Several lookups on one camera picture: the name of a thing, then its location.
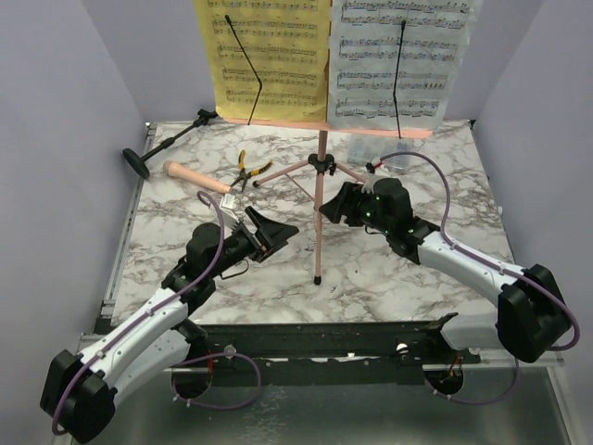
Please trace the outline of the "black microphone stand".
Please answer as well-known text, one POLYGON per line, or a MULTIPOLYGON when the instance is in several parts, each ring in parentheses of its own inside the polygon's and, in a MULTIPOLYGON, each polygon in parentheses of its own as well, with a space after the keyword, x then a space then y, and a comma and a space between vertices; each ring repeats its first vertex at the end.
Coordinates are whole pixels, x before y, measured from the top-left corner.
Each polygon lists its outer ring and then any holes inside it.
POLYGON ((151 158, 153 158, 156 154, 160 153, 161 151, 173 146, 178 139, 190 133, 192 130, 205 126, 211 120, 214 120, 218 117, 219 115, 216 111, 207 111, 205 109, 200 109, 197 112, 197 119, 194 120, 189 126, 184 128, 180 132, 176 133, 175 135, 164 139, 156 147, 147 151, 143 156, 139 156, 136 152, 134 152, 131 148, 128 147, 123 148, 121 150, 121 154, 128 163, 128 165, 133 169, 133 171, 141 179, 147 180, 150 177, 150 170, 148 169, 146 163, 151 158))

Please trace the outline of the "pink toy microphone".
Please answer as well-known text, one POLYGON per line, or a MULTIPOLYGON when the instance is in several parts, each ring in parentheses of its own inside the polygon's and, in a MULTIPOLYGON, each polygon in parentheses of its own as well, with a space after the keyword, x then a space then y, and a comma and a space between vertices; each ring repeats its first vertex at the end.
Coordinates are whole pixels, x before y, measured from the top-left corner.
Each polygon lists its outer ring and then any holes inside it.
POLYGON ((166 160, 163 163, 163 171, 168 174, 169 177, 186 181, 187 183, 200 186, 213 192, 227 194, 231 191, 229 185, 186 168, 176 161, 166 160))

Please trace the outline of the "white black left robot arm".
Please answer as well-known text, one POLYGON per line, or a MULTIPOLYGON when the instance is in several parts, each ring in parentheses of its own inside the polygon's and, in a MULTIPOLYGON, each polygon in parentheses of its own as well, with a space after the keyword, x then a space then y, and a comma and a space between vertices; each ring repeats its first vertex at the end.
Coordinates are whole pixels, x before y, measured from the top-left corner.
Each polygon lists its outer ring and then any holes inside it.
POLYGON ((298 232, 253 208, 246 214, 254 232, 236 221, 226 235, 222 210, 217 222, 198 225, 185 255, 143 306, 91 346, 76 354, 62 350, 51 361, 40 407, 51 416, 55 435, 69 434, 81 444, 93 440, 158 373, 204 359, 207 335, 189 317, 215 292, 216 277, 244 260, 265 261, 298 232))

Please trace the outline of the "yellow sheet music page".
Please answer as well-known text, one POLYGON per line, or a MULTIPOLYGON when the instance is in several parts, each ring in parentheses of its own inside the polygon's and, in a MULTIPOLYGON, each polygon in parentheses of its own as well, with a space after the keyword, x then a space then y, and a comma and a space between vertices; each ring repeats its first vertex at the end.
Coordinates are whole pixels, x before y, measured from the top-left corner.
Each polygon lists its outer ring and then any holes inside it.
POLYGON ((326 120, 332 2, 196 1, 217 113, 227 121, 326 120))

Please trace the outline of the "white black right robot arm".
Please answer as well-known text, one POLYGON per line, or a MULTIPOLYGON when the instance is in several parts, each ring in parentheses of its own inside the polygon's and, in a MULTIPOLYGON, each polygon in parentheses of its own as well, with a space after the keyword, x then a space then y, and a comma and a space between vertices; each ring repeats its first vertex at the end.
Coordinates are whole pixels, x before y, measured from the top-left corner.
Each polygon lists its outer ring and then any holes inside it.
POLYGON ((575 328, 550 270, 497 261, 447 237, 414 214, 410 194, 398 179, 345 182, 320 212, 331 223, 373 229, 399 257, 444 273, 495 307, 488 313, 441 317, 437 334, 425 343, 435 362, 449 362, 469 348, 506 350, 522 362, 536 362, 575 328))

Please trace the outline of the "white paper sheet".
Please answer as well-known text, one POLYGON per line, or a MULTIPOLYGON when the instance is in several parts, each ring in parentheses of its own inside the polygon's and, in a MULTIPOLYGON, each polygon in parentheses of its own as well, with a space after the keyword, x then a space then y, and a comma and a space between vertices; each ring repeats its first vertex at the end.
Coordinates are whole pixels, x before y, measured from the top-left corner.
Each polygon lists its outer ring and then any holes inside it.
POLYGON ((327 123, 433 131, 482 9, 480 1, 335 1, 327 123))

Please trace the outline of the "pink perforated music stand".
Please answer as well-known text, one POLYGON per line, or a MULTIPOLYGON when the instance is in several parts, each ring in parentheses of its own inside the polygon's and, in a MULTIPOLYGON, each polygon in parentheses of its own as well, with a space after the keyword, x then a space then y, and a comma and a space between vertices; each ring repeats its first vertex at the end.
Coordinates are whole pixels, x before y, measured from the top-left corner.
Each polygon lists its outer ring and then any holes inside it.
MULTIPOLYGON (((331 25, 332 25, 332 10, 333 5, 331 7, 331 25)), ((327 70, 327 81, 329 81, 329 63, 328 63, 328 70, 327 70)), ((233 123, 243 123, 241 121, 229 121, 233 123)), ((327 140, 329 133, 332 131, 338 132, 348 132, 354 134, 368 134, 368 135, 384 135, 389 137, 396 137, 398 139, 407 138, 407 139, 421 139, 429 136, 433 131, 423 131, 423 130, 411 130, 405 133, 401 131, 385 131, 385 130, 361 130, 361 129, 351 129, 351 130, 344 130, 344 129, 334 129, 330 127, 327 123, 327 112, 326 112, 326 120, 321 124, 311 124, 311 123, 291 123, 291 122, 269 122, 269 121, 257 121, 257 122, 248 122, 244 124, 258 124, 258 125, 270 125, 276 127, 293 127, 293 128, 302 128, 302 129, 310 129, 316 131, 318 133, 318 149, 315 154, 313 154, 309 158, 309 164, 312 165, 316 169, 316 185, 315 191, 317 194, 321 194, 323 191, 324 186, 324 177, 325 174, 331 170, 338 169, 339 163, 336 162, 328 153, 327 151, 327 140)))

